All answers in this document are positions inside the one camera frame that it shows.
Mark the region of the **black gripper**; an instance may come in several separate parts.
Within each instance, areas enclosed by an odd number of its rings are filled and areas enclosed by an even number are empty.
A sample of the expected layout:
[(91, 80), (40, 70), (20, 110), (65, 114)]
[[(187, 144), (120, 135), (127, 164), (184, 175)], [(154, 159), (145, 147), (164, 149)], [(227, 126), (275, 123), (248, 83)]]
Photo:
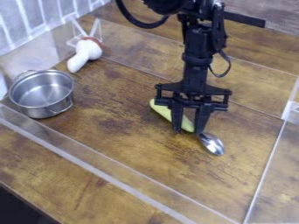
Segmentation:
[(183, 108), (195, 111), (195, 133), (199, 135), (206, 128), (214, 110), (228, 109), (228, 99), (232, 92), (228, 89), (207, 84), (212, 56), (219, 53), (230, 63), (222, 49), (212, 44), (212, 33), (208, 27), (188, 28), (184, 32), (184, 52), (182, 54), (183, 77), (174, 83), (156, 84), (154, 103), (171, 108), (172, 130), (182, 132)]

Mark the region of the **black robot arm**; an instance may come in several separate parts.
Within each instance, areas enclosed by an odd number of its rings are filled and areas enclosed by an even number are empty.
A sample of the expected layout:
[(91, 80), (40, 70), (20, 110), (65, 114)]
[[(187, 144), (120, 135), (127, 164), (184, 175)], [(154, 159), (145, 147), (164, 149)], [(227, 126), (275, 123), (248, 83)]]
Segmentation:
[(219, 0), (144, 0), (156, 13), (175, 14), (182, 23), (184, 52), (183, 78), (175, 83), (158, 84), (154, 103), (171, 110), (172, 129), (183, 128), (183, 110), (195, 110), (195, 133), (202, 134), (211, 113), (228, 108), (231, 91), (207, 84), (215, 54), (222, 55), (227, 44), (224, 7)]

